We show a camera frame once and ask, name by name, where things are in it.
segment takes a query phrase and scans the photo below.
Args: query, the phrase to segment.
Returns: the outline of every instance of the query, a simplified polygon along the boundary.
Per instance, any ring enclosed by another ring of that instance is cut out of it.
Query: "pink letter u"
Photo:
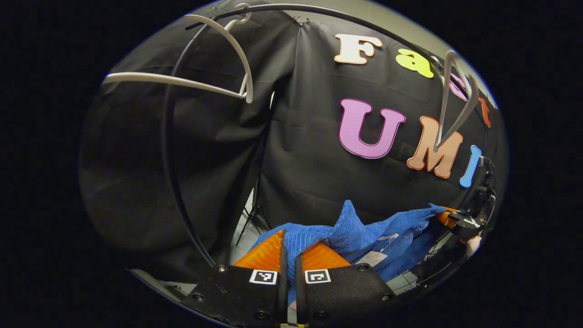
[[[381,109],[381,116],[385,118],[381,137],[376,144],[369,145],[360,140],[360,130],[364,123],[364,116],[373,110],[372,106],[356,99],[342,99],[340,105],[344,108],[338,132],[342,146],[349,152],[364,158],[385,156],[393,146],[399,124],[405,122],[405,115],[396,110]]]

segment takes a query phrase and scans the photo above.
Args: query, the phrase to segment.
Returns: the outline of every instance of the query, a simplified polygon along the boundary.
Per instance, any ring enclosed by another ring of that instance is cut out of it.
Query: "white plastic hanger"
[[[243,8],[243,7],[249,7],[249,4],[243,3],[243,4],[238,4],[236,6],[236,8]],[[177,77],[163,75],[163,74],[153,74],[153,73],[143,73],[143,72],[120,72],[120,73],[108,74],[108,75],[106,75],[105,79],[103,80],[103,82],[101,84],[122,82],[122,81],[166,83],[166,84],[187,86],[189,88],[217,92],[217,93],[221,93],[223,95],[236,97],[236,98],[240,98],[240,99],[245,98],[245,101],[250,104],[253,101],[253,80],[251,78],[251,68],[249,67],[249,62],[247,61],[247,57],[245,56],[243,49],[241,48],[241,46],[239,45],[237,40],[233,37],[233,35],[231,35],[231,33],[229,33],[229,30],[235,25],[243,24],[246,21],[248,21],[249,18],[251,17],[251,13],[247,13],[245,15],[244,19],[232,20],[225,27],[221,26],[220,24],[218,24],[214,20],[208,19],[204,16],[199,16],[199,15],[185,15],[185,16],[189,17],[190,19],[192,19],[194,21],[207,24],[208,26],[217,30],[235,48],[235,50],[237,51],[237,54],[239,55],[239,57],[241,58],[241,61],[243,62],[243,67],[245,68],[245,77],[243,77],[243,83],[241,84],[241,89],[239,90],[239,93],[236,93],[236,92],[233,92],[230,90],[226,90],[226,89],[222,89],[222,88],[219,88],[217,86],[212,86],[212,85],[208,85],[205,83],[192,81],[189,79],[177,78]]]
[[[440,76],[441,80],[443,81],[443,98],[441,99],[441,116],[439,119],[439,130],[437,131],[436,142],[433,146],[433,151],[437,152],[437,148],[443,145],[452,134],[454,134],[457,129],[462,126],[462,124],[468,119],[470,114],[472,114],[472,110],[476,107],[478,101],[478,88],[476,79],[472,75],[469,75],[469,83],[466,79],[465,74],[459,68],[459,66],[455,63],[455,59],[461,59],[461,56],[453,50],[449,50],[445,55],[445,68],[444,68],[444,76]],[[463,81],[463,84],[466,88],[466,93],[468,94],[468,101],[466,105],[463,107],[462,112],[459,114],[458,118],[455,120],[449,131],[445,134],[443,139],[441,138],[441,134],[443,133],[443,124],[445,121],[445,109],[447,107],[447,96],[449,94],[449,81],[451,80],[451,67],[455,66],[458,70],[460,78]]]

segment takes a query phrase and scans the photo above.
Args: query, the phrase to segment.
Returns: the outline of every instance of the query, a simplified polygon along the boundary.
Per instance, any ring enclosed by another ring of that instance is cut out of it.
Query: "blue knit garment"
[[[418,263],[435,240],[426,237],[412,243],[427,227],[430,218],[448,211],[433,204],[429,206],[422,210],[399,212],[384,221],[365,226],[356,215],[352,202],[346,200],[334,227],[287,223],[263,233],[251,249],[277,232],[286,230],[283,245],[287,250],[287,276],[292,284],[296,280],[296,257],[318,242],[326,244],[352,264],[371,250],[382,250],[387,257],[376,264],[374,270],[388,281]]]

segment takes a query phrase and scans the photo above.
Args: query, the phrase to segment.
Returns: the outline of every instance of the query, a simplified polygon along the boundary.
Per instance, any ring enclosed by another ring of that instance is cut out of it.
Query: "clothing tag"
[[[370,251],[362,259],[355,264],[368,263],[371,267],[376,266],[382,260],[386,259],[387,255],[379,252]]]
[[[378,241],[382,241],[382,240],[387,240],[387,239],[390,239],[390,238],[397,238],[398,236],[399,236],[399,234],[398,234],[398,233],[393,233],[393,234],[392,234],[392,235],[390,235],[390,236],[386,236],[386,237],[380,237],[380,238],[379,238],[379,239],[377,239],[377,240],[378,240]]]

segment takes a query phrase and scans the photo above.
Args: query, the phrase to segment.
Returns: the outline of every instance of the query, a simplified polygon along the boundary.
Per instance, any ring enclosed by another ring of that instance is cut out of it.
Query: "white price tag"
[[[368,252],[368,254],[363,256],[363,258],[360,259],[355,264],[368,263],[371,267],[374,267],[386,258],[387,258],[386,254],[370,251],[370,252]]]

